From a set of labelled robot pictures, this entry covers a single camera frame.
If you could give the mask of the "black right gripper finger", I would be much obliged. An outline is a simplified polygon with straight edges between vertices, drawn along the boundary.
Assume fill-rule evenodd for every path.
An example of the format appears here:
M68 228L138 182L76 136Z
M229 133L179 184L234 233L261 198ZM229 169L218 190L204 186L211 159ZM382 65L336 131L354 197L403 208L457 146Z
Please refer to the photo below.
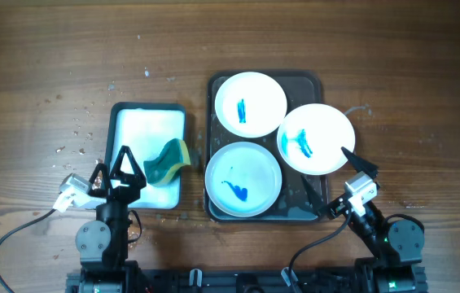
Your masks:
M304 175L300 176L305 193L308 196L309 203L316 216L321 216L321 208L324 206L322 196L314 189L311 183L307 180Z
M343 152L347 161L353 166L353 168L358 173L364 172L370 178L376 178L378 176L379 167L376 164L372 164L371 162L364 160L360 156L355 155L344 146L341 147L341 151Z

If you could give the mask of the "white plate blue smear front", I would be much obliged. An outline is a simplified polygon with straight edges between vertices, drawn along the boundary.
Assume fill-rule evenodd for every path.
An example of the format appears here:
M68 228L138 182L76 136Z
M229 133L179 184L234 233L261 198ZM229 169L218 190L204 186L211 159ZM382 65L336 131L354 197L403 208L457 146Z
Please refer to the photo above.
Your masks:
M252 142L222 147L209 160L204 179L211 202L224 213L242 218L268 210L278 199L282 181L278 161Z

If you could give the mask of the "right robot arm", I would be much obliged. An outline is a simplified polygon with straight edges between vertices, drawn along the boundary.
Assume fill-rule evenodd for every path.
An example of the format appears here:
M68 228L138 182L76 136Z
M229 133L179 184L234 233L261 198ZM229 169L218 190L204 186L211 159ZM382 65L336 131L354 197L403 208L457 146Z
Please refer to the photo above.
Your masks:
M301 248L290 260L288 279L294 292L427 292L428 284L422 249L425 228L421 221L405 214L384 216L373 203L378 195L378 166L341 151L357 174L344 183L344 193L318 209L318 215L344 223L333 233ZM349 228L372 256L355 260L352 267L316 269L312 281L293 277L292 267L302 252L322 244Z

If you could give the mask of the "green and yellow sponge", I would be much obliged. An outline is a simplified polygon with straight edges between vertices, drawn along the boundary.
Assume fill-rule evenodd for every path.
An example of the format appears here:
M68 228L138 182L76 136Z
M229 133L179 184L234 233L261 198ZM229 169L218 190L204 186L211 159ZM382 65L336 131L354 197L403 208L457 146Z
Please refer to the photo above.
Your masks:
M168 141L153 160L143 162L147 183L151 186L168 185L176 173L191 164L186 143L178 138Z

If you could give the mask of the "white plate blue streak back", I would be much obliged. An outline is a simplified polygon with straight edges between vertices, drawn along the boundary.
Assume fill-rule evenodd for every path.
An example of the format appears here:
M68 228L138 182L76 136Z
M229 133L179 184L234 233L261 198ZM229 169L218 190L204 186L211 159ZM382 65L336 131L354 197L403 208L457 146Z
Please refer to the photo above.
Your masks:
M287 114L287 96L272 77L242 72L221 84L215 113L226 130L242 138L259 138L275 131Z

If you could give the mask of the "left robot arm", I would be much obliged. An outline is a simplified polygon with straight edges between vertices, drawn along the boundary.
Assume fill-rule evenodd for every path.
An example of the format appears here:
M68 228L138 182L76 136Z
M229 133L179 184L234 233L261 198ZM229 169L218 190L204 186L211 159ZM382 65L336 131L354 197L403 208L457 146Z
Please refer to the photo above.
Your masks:
M105 198L96 208L96 219L77 232L81 272L68 275L66 292L148 292L151 285L135 260L128 261L128 230L132 224L129 205L140 199L146 178L128 146L122 146L112 169L97 166L92 174L103 175L104 188L90 195Z

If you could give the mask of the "white plate blue smear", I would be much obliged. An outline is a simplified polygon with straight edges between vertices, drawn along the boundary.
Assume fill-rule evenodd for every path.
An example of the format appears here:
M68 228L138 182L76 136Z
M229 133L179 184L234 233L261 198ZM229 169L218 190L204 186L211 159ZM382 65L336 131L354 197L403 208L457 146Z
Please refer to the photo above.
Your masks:
M355 144L355 131L348 117L321 103L290 111L277 132L283 160L308 175L326 175L340 169L347 162L342 149L353 151Z
M209 160L204 179L211 202L224 213L242 218L268 210L278 199L282 181L278 161L252 142L222 147Z

